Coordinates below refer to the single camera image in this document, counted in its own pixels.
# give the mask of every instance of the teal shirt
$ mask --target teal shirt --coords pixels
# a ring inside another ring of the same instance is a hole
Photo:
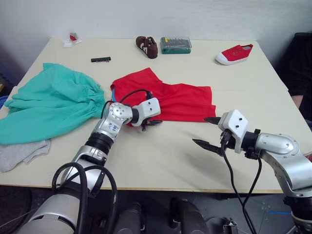
[[[89,118],[100,117],[104,102],[104,92],[91,77],[60,64],[44,63],[43,71],[5,102],[10,112],[0,120],[0,144],[65,134]]]

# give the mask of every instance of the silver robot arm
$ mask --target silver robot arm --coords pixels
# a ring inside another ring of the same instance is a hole
[[[292,137],[283,134],[248,132],[248,121],[238,111],[226,112],[222,117],[209,117],[206,121],[222,130],[221,144],[245,152],[251,159],[261,158],[274,170],[277,181],[286,195],[284,203],[292,209],[295,224],[303,234],[312,233],[312,163],[302,155]],[[206,141],[193,139],[204,149],[221,155],[221,148]]]
[[[93,165],[104,166],[122,125],[130,123],[133,126],[140,126],[145,120],[159,114],[160,106],[155,97],[133,108],[114,102],[97,123],[88,141],[79,149],[73,162],[79,163],[83,168]],[[61,183],[65,183],[76,172],[73,167],[66,169]],[[98,194],[104,176],[104,173],[97,169],[86,171],[89,196],[95,197]],[[18,234],[73,234],[77,226],[80,202],[79,192],[75,190],[75,186],[79,184],[79,177],[75,177],[68,183],[68,187],[48,198]]]

